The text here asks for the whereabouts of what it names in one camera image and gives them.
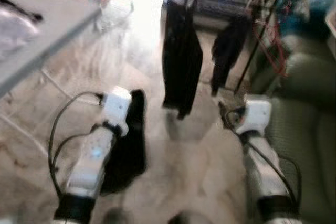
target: gray fabric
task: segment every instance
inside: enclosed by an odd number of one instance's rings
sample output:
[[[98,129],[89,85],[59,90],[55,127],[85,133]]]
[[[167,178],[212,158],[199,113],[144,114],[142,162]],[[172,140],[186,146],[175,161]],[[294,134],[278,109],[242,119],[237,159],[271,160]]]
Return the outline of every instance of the gray fabric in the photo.
[[[324,190],[317,150],[319,110],[308,103],[282,98],[273,98],[272,106],[267,137],[279,154],[293,158],[301,168],[303,219],[318,224],[335,223]],[[296,189],[296,173],[292,165],[281,162],[281,168]]]
[[[312,223],[310,221],[306,221],[306,220],[302,220],[302,219],[301,219],[301,221],[302,221],[303,224],[315,224],[315,223]]]
[[[263,71],[258,73],[254,80],[251,83],[251,91],[253,94],[263,94],[265,90],[269,88],[269,86],[276,79],[276,73],[274,72],[272,67],[265,68]]]
[[[317,150],[322,169],[323,184],[331,210],[336,212],[336,118],[332,114],[322,114],[317,131]]]
[[[319,59],[334,61],[334,57],[326,42],[303,38],[297,35],[288,35],[282,39],[282,42],[291,54],[301,52],[313,55]]]
[[[327,111],[335,110],[336,64],[298,53],[287,62],[288,76],[281,80],[281,95],[311,102]]]

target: laundry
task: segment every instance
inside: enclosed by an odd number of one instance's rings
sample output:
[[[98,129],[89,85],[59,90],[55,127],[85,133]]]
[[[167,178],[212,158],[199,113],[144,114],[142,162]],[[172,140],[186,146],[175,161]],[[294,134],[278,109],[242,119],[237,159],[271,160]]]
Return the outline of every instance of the laundry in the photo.
[[[215,64],[211,79],[213,96],[217,95],[219,87],[225,86],[230,69],[243,49],[251,25],[251,20],[246,16],[233,17],[230,25],[216,38],[212,47],[212,60]]]
[[[191,111],[201,66],[203,52],[193,26],[192,9],[167,3],[167,20],[162,61],[165,84],[163,107],[178,109],[179,119]]]

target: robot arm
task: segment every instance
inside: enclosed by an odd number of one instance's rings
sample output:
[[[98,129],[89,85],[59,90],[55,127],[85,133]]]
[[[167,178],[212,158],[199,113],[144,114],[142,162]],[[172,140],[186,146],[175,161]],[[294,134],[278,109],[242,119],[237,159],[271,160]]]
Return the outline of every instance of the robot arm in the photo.
[[[244,147],[250,203],[257,206],[264,223],[301,224],[295,197],[280,169],[279,157],[264,137],[271,104],[266,96],[260,95],[247,95],[245,100],[241,122],[231,129]]]
[[[126,116],[131,94],[120,87],[103,100],[107,120],[83,136],[81,154],[69,176],[53,224],[87,224],[104,179],[104,166],[119,136],[128,132]]]

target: plastic bag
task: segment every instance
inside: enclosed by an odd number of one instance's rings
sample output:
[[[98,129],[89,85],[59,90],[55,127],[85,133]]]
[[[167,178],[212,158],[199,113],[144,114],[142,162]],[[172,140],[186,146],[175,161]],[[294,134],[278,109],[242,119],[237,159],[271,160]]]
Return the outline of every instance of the plastic bag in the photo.
[[[277,13],[280,17],[281,35],[296,34],[310,39],[325,40],[329,36],[329,28],[325,23],[325,16],[334,0],[308,0],[309,22],[293,12],[295,2],[288,5],[290,0],[279,0]]]
[[[0,4],[0,61],[39,33],[32,20],[13,7]]]

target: black cable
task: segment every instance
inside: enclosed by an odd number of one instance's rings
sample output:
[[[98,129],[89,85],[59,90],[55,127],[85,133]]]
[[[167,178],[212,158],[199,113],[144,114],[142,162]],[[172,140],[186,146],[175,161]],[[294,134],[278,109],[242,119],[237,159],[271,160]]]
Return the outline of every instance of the black cable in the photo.
[[[54,184],[56,193],[58,198],[60,199],[62,197],[62,191],[57,183],[57,179],[56,179],[56,174],[55,174],[55,169],[53,167],[53,149],[52,146],[54,144],[54,137],[55,137],[55,131],[56,131],[56,127],[57,127],[57,123],[60,119],[60,117],[62,116],[62,114],[64,113],[64,111],[66,111],[66,109],[79,97],[83,96],[83,95],[94,95],[96,97],[98,97],[100,100],[102,99],[102,94],[99,93],[95,93],[95,92],[82,92],[79,93],[78,95],[74,96],[70,101],[68,101],[68,103],[61,109],[61,111],[57,114],[54,123],[53,123],[53,127],[51,128],[51,133],[50,133],[50,141],[49,141],[49,146],[48,146],[48,166],[49,166],[49,172],[50,172],[50,176],[51,176],[51,180],[52,183]]]
[[[59,154],[60,154],[62,148],[64,147],[64,145],[65,145],[66,143],[68,143],[69,141],[71,141],[71,140],[73,140],[73,139],[75,139],[75,138],[77,138],[77,137],[79,137],[79,136],[87,136],[87,135],[89,135],[89,133],[88,133],[88,134],[77,134],[77,135],[73,135],[73,136],[70,136],[70,137],[66,138],[65,140],[63,140],[63,141],[60,143],[60,145],[57,147],[57,149],[56,149],[56,151],[55,151],[55,155],[54,155],[54,158],[53,158],[53,160],[52,160],[52,168],[54,169],[54,171],[56,171],[57,158],[58,158],[58,156],[59,156]]]
[[[240,138],[240,136],[238,135],[238,133],[233,129],[232,124],[230,123],[230,120],[228,118],[228,115],[230,113],[235,112],[235,110],[229,110],[225,113],[224,115],[224,119],[227,122],[227,125],[229,126],[229,129],[238,137]],[[288,183],[288,181],[286,180],[285,176],[281,173],[281,171],[272,163],[271,160],[269,160],[269,158],[267,156],[265,156],[261,150],[259,150],[257,147],[255,147],[252,143],[250,143],[249,141],[246,142],[246,144],[251,147],[256,153],[259,154],[259,156],[261,156],[266,162],[267,164],[278,174],[278,176],[280,177],[280,179],[282,180],[282,182],[284,183],[284,185],[286,186],[289,196],[292,200],[292,202],[295,204],[295,206],[298,207],[298,203],[295,199],[295,195],[294,192],[290,186],[290,184]]]
[[[297,174],[297,187],[298,187],[298,194],[296,196],[296,201],[297,201],[297,205],[298,205],[298,209],[300,209],[301,206],[301,199],[302,199],[302,174],[301,174],[301,169],[299,167],[299,165],[290,157],[286,157],[283,155],[278,154],[279,158],[284,159],[288,162],[290,162],[296,170],[296,174]]]

